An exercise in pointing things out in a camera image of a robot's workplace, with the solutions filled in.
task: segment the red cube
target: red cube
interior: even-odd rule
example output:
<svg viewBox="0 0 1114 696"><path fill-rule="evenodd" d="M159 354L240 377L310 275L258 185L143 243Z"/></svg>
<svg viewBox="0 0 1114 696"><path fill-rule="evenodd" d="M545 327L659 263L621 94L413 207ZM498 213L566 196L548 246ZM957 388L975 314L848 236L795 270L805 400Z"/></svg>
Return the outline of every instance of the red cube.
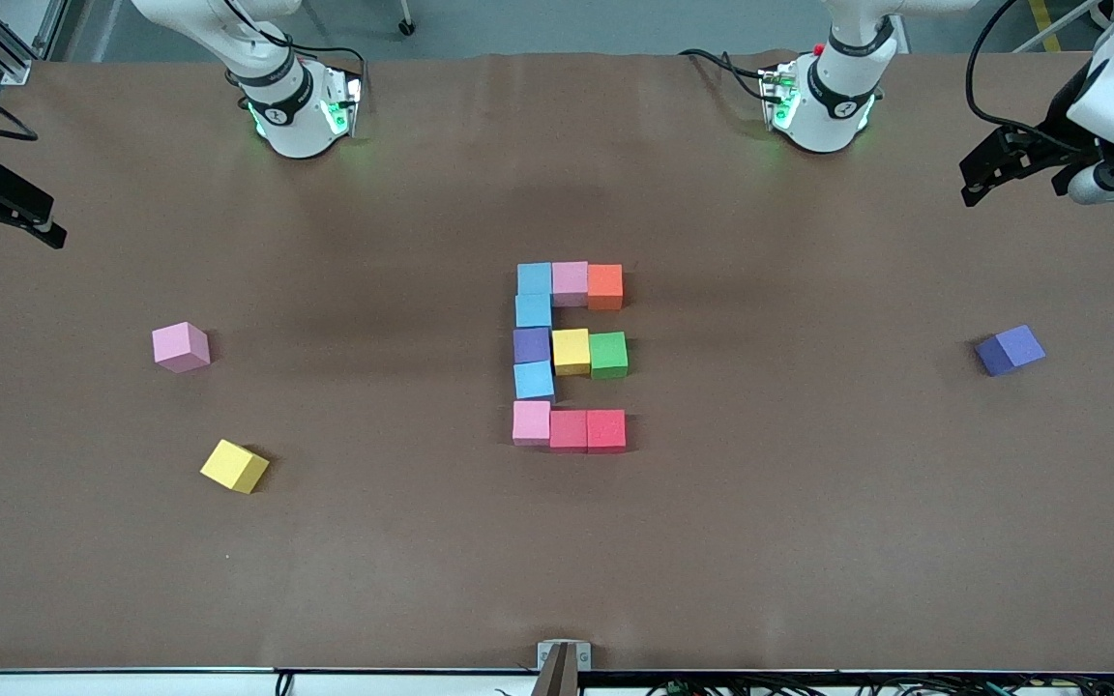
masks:
<svg viewBox="0 0 1114 696"><path fill-rule="evenodd" d="M587 452L587 411L558 411L548 415L548 450Z"/></svg>
<svg viewBox="0 0 1114 696"><path fill-rule="evenodd" d="M624 410L587 411L587 451L616 454L627 450L627 413Z"/></svg>

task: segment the blue cube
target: blue cube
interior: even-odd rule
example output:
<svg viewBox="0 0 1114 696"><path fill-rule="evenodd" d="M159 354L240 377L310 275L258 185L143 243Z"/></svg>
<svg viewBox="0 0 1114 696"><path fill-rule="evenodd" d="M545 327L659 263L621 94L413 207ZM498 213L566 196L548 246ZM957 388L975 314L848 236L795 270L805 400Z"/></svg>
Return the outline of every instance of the blue cube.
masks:
<svg viewBox="0 0 1114 696"><path fill-rule="evenodd" d="M553 264L518 264L518 295L551 295L553 293Z"/></svg>
<svg viewBox="0 0 1114 696"><path fill-rule="evenodd" d="M514 365L515 400L556 400L553 361Z"/></svg>
<svg viewBox="0 0 1114 696"><path fill-rule="evenodd" d="M1047 356L1043 345L1038 345L1034 332L1026 325L997 333L978 344L974 351L978 352L983 366L991 376L1008 374L1022 365Z"/></svg>
<svg viewBox="0 0 1114 696"><path fill-rule="evenodd" d="M548 336L547 329L514 330L514 364L551 361L554 352Z"/></svg>
<svg viewBox="0 0 1114 696"><path fill-rule="evenodd" d="M514 296L514 326L517 329L530 329L530 326L553 329L553 295Z"/></svg>

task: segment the pink cube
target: pink cube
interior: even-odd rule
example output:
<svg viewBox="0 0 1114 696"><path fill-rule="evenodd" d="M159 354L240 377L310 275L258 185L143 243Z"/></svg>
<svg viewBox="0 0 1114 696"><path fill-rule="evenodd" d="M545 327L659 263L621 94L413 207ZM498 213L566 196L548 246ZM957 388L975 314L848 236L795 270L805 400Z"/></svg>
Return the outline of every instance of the pink cube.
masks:
<svg viewBox="0 0 1114 696"><path fill-rule="evenodd" d="M554 307L587 305L587 261L554 264Z"/></svg>
<svg viewBox="0 0 1114 696"><path fill-rule="evenodd" d="M520 447L548 445L548 415L553 404L548 401L514 402L514 444Z"/></svg>
<svg viewBox="0 0 1114 696"><path fill-rule="evenodd" d="M209 337L187 322L154 332L154 362L173 373L203 369L209 360Z"/></svg>
<svg viewBox="0 0 1114 696"><path fill-rule="evenodd" d="M554 411L548 420L548 450L587 453L587 411Z"/></svg>

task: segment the yellow floor tape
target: yellow floor tape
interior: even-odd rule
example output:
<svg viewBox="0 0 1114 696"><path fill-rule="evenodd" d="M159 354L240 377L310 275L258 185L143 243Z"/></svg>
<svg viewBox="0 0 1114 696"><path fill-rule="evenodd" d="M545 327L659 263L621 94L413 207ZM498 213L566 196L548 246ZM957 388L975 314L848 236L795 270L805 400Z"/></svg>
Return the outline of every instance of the yellow floor tape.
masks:
<svg viewBox="0 0 1114 696"><path fill-rule="evenodd" d="M1029 11L1034 12L1034 23L1038 26L1038 31L1052 26L1052 13L1047 11L1045 0L1029 0ZM1043 50L1048 53L1059 53L1059 40L1056 39L1056 35L1043 39Z"/></svg>

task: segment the green cube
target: green cube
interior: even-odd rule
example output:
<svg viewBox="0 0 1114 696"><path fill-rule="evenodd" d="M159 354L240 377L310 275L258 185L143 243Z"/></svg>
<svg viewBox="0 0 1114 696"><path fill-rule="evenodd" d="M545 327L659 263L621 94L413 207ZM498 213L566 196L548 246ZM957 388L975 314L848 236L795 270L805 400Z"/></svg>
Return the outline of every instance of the green cube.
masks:
<svg viewBox="0 0 1114 696"><path fill-rule="evenodd" d="M623 378L631 371L627 361L627 335L620 331L590 336L592 379Z"/></svg>

